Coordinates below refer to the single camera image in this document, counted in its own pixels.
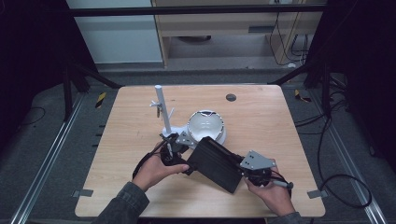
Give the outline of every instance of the gray sleeve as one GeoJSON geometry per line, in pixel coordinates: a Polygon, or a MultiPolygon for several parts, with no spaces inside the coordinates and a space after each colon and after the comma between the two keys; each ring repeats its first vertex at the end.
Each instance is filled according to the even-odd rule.
{"type": "Polygon", "coordinates": [[[290,213],[283,217],[277,217],[269,222],[269,224],[303,224],[303,219],[300,216],[300,213],[290,213]]]}
{"type": "Polygon", "coordinates": [[[128,182],[93,224],[134,224],[148,205],[149,199],[145,192],[132,182],[128,182]]]}

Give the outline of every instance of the metal bracket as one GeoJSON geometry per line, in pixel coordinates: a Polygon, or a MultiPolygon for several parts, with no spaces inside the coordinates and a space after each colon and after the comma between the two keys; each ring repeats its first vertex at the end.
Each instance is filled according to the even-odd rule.
{"type": "Polygon", "coordinates": [[[326,190],[320,191],[318,189],[308,191],[307,194],[310,199],[314,199],[314,198],[318,198],[318,197],[326,198],[329,196],[329,193],[326,190]]]}
{"type": "Polygon", "coordinates": [[[276,166],[274,161],[265,158],[256,151],[250,150],[246,157],[241,162],[241,167],[248,170],[260,170],[276,166]]]}
{"type": "Polygon", "coordinates": [[[188,147],[192,147],[195,145],[194,142],[192,141],[191,137],[188,134],[186,134],[186,132],[184,132],[184,131],[181,132],[181,134],[177,138],[176,142],[178,144],[186,145],[188,147]]]}
{"type": "Polygon", "coordinates": [[[74,190],[72,193],[73,198],[79,198],[79,196],[84,196],[84,197],[91,197],[93,194],[92,189],[82,189],[82,190],[74,190]]]}

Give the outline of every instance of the human hand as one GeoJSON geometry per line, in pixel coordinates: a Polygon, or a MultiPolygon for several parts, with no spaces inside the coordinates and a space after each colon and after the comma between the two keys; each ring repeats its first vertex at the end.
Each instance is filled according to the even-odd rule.
{"type": "MultiPolygon", "coordinates": [[[[272,170],[278,173],[276,167],[273,167],[272,170]]],[[[295,212],[286,188],[275,185],[273,182],[270,182],[265,187],[258,187],[252,184],[247,178],[244,178],[244,180],[247,183],[248,190],[259,196],[277,216],[283,217],[295,212]]]]}
{"type": "Polygon", "coordinates": [[[136,184],[146,192],[149,188],[158,184],[167,176],[184,172],[189,168],[190,167],[187,164],[165,166],[161,161],[161,155],[153,154],[145,163],[143,163],[139,172],[132,180],[132,183],[136,184]]]}

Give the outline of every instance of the gray floor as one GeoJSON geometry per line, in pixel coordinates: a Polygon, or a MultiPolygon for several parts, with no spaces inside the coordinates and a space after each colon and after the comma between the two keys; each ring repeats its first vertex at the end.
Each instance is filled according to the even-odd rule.
{"type": "MultiPolygon", "coordinates": [[[[212,36],[206,42],[186,41],[175,38],[172,42],[170,60],[166,68],[136,69],[133,72],[104,73],[104,76],[123,85],[155,84],[215,84],[215,83],[266,83],[286,75],[291,68],[278,65],[271,56],[268,43],[260,35],[250,36],[212,36]]],[[[297,100],[294,90],[299,89],[303,97],[315,99],[320,88],[304,90],[300,75],[282,88],[290,113],[295,121],[307,119],[320,113],[319,106],[297,100]]],[[[47,181],[36,199],[30,219],[83,221],[76,217],[74,208],[77,198],[71,196],[75,189],[82,189],[86,175],[99,144],[102,125],[106,124],[117,90],[89,78],[92,87],[89,93],[77,94],[83,97],[81,108],[72,129],[64,141],[56,162],[47,181]],[[94,108],[98,95],[105,91],[106,99],[101,108],[94,108]]],[[[0,170],[0,219],[12,217],[23,197],[35,179],[42,161],[63,125],[64,105],[62,86],[55,86],[37,95],[32,109],[26,117],[26,123],[12,139],[9,147],[12,154],[1,161],[0,170]]],[[[334,95],[334,102],[343,100],[342,95],[334,95]]],[[[298,128],[305,154],[308,158],[317,184],[322,180],[318,175],[317,153],[319,134],[324,125],[321,119],[311,125],[298,128]]],[[[325,177],[347,173],[348,167],[334,139],[334,132],[342,137],[342,147],[346,148],[353,165],[361,174],[375,196],[375,204],[388,223],[396,223],[395,191],[396,175],[388,164],[380,158],[370,156],[368,144],[361,134],[352,115],[340,107],[332,112],[332,128],[324,134],[320,162],[325,177]]],[[[350,180],[337,179],[331,188],[341,198],[359,203],[356,187],[350,180]]],[[[387,223],[372,221],[368,217],[370,209],[355,209],[337,201],[332,195],[323,199],[326,215],[315,219],[315,223],[387,223]]]]}

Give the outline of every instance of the floor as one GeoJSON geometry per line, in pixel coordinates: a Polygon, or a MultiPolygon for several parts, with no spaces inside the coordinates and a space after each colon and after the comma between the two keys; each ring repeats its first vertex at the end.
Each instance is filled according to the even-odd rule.
{"type": "MultiPolygon", "coordinates": [[[[293,49],[298,54],[304,39],[299,36],[293,49]]],[[[286,75],[295,66],[301,65],[302,57],[290,53],[292,63],[279,65],[272,57],[271,49],[263,35],[212,36],[208,41],[201,37],[174,38],[166,67],[136,68],[134,71],[114,73],[103,71],[103,75],[125,85],[164,84],[212,84],[212,83],[262,83],[274,81],[286,75]]],[[[74,215],[77,199],[72,197],[75,189],[82,189],[85,176],[90,169],[100,133],[104,129],[117,90],[88,78],[92,87],[87,94],[74,92],[75,102],[81,101],[78,115],[67,138],[57,140],[63,123],[62,86],[39,93],[34,100],[36,107],[28,114],[25,124],[12,139],[9,147],[12,154],[1,161],[0,178],[0,223],[8,219],[23,204],[30,187],[38,187],[31,199],[32,207],[25,207],[30,221],[36,223],[77,223],[84,220],[74,215]],[[106,91],[106,99],[100,109],[94,108],[98,95],[106,91]],[[52,143],[60,141],[60,149],[50,154],[52,143]],[[42,186],[32,186],[37,172],[42,171],[43,161],[48,156],[54,160],[47,165],[42,186]]],[[[290,113],[297,122],[321,113],[320,87],[306,90],[302,87],[304,74],[293,78],[282,86],[290,113]],[[300,91],[304,99],[295,97],[300,91]]],[[[327,214],[315,219],[315,223],[396,223],[393,209],[396,205],[396,175],[381,158],[371,157],[367,142],[352,115],[347,113],[343,97],[334,95],[333,102],[342,102],[332,112],[332,124],[320,141],[324,119],[313,125],[297,128],[317,183],[318,143],[322,142],[321,164],[325,176],[335,173],[354,175],[369,185],[374,201],[365,209],[350,208],[333,196],[324,198],[327,214]]],[[[341,198],[352,203],[365,202],[367,192],[355,182],[337,180],[332,189],[341,198]]]]}

